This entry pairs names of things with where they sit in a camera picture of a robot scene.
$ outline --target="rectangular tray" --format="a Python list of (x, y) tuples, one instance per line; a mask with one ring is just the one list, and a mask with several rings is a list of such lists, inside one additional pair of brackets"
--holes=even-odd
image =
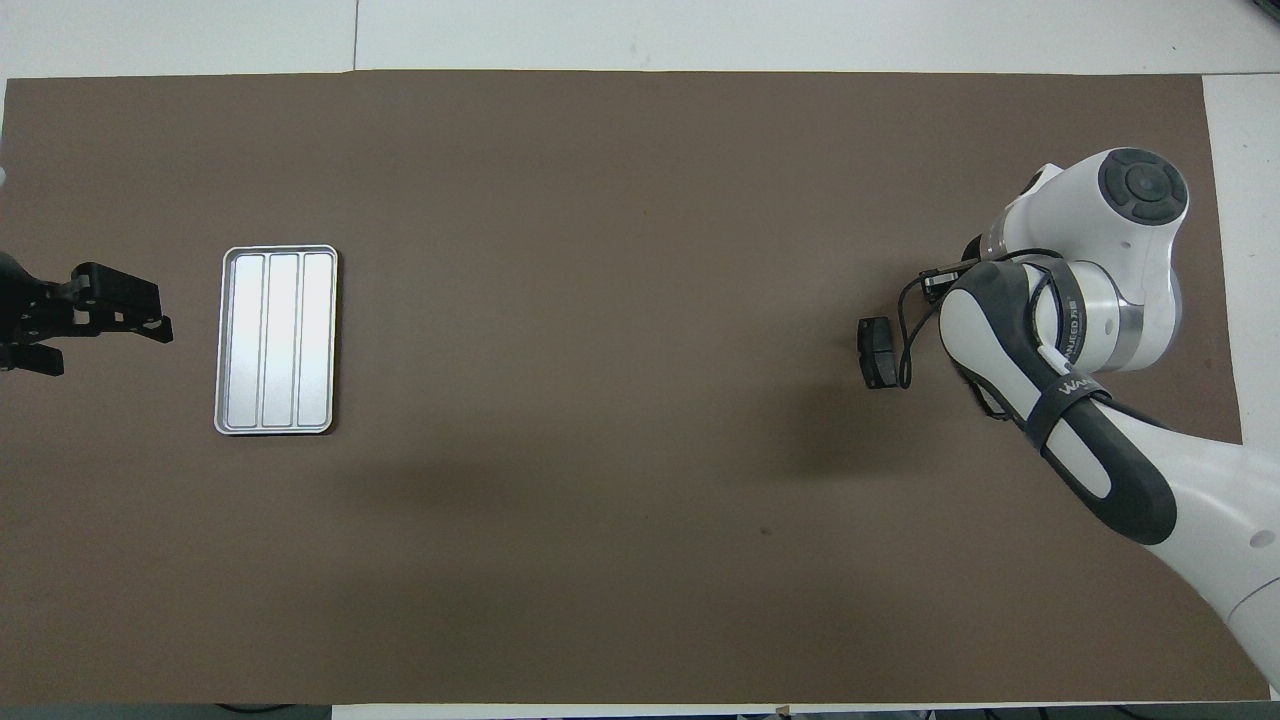
[(214, 427), (228, 436), (323, 433), (333, 423), (338, 251), (232, 247), (223, 256)]

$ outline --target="white tile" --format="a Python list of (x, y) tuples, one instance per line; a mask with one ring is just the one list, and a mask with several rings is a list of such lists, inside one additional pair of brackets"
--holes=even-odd
[(1280, 76), (1204, 78), (1231, 366), (1245, 445), (1280, 452)]
[(362, 0), (357, 67), (1280, 70), (1243, 0)]
[(355, 31), (356, 0), (0, 0), (0, 81), (349, 70)]

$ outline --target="brown table surface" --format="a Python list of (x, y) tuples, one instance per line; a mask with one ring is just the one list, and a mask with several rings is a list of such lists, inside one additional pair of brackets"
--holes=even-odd
[[(861, 315), (1042, 163), (1192, 187), (1181, 334), (1105, 382), (1238, 441), (1197, 77), (13, 81), (0, 245), (177, 340), (0, 378), (0, 701), (1261, 698), (1210, 609)], [(342, 252), (338, 421), (211, 424), (223, 252)]]

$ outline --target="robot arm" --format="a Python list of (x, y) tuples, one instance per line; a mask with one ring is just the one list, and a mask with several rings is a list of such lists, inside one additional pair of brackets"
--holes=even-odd
[(1178, 170), (1142, 150), (1047, 165), (979, 241), (987, 261), (946, 292), (942, 342), (1076, 497), (1190, 583), (1280, 687), (1280, 460), (1165, 429), (1088, 374), (1169, 347), (1187, 201)]

